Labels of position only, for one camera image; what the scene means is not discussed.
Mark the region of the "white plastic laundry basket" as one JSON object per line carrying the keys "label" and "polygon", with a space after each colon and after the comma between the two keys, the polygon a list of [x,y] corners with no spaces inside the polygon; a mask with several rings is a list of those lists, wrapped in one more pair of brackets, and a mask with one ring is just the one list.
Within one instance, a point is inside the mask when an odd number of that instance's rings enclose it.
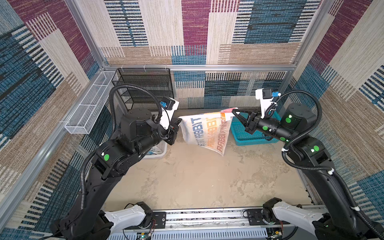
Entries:
{"label": "white plastic laundry basket", "polygon": [[167,152],[167,143],[161,141],[158,145],[152,147],[150,151],[144,156],[144,159],[161,159]]}

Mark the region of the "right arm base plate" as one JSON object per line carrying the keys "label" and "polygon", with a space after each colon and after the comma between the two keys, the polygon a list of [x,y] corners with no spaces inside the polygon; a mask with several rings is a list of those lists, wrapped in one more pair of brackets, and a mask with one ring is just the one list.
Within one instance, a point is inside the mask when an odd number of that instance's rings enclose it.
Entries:
{"label": "right arm base plate", "polygon": [[285,221],[282,221],[281,224],[281,222],[278,220],[267,221],[263,215],[263,209],[246,209],[242,212],[242,215],[248,220],[250,226],[285,226],[290,224]]}

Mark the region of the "rabbit print striped towel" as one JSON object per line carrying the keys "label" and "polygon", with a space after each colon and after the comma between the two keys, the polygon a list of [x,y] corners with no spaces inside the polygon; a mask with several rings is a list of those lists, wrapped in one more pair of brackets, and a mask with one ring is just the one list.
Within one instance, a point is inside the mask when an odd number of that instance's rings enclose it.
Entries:
{"label": "rabbit print striped towel", "polygon": [[230,108],[214,113],[181,116],[180,127],[184,141],[223,156],[234,117],[232,110]]}

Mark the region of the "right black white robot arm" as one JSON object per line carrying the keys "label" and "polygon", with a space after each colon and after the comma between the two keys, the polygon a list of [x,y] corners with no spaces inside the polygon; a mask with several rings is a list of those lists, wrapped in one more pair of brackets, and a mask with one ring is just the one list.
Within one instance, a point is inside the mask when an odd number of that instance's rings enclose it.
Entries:
{"label": "right black white robot arm", "polygon": [[316,112],[292,103],[280,120],[273,113],[284,95],[270,89],[257,91],[260,107],[233,109],[233,115],[249,134],[261,132],[269,139],[282,141],[284,162],[304,173],[327,208],[325,214],[310,213],[291,206],[279,198],[263,204],[266,224],[288,222],[314,235],[319,240],[383,239],[384,228],[372,221],[355,201],[347,183],[335,170],[331,155],[324,144],[310,133],[320,124],[323,111],[319,100],[309,94]]}

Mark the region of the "teal plastic basket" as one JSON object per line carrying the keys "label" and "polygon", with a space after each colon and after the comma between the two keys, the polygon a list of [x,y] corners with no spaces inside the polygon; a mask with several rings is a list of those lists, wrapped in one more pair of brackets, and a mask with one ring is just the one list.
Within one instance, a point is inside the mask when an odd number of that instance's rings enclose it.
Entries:
{"label": "teal plastic basket", "polygon": [[264,145],[278,143],[279,140],[268,138],[261,132],[254,132],[252,135],[245,131],[245,127],[236,118],[232,118],[231,131],[237,146]]}

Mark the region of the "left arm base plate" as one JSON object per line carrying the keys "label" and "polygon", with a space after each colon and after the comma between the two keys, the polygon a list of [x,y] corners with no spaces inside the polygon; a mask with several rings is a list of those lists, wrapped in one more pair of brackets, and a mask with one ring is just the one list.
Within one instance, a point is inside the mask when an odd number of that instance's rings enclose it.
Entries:
{"label": "left arm base plate", "polygon": [[149,229],[164,229],[166,227],[167,213],[166,212],[153,212],[147,214],[143,221],[143,228]]}

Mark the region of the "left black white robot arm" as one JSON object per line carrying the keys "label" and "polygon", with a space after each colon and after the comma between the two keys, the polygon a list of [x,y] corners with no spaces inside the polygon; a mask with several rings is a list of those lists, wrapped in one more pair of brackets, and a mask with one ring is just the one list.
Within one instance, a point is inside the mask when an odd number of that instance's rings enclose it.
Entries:
{"label": "left black white robot arm", "polygon": [[106,240],[112,233],[137,227],[152,232],[155,219],[144,202],[121,211],[105,212],[102,207],[117,183],[130,167],[140,162],[161,142],[175,143],[179,118],[173,118],[179,102],[170,97],[158,99],[137,85],[126,85],[148,95],[158,114],[137,108],[129,110],[117,122],[113,134],[84,160],[80,169],[80,192],[68,214],[51,225],[54,238],[66,240]]}

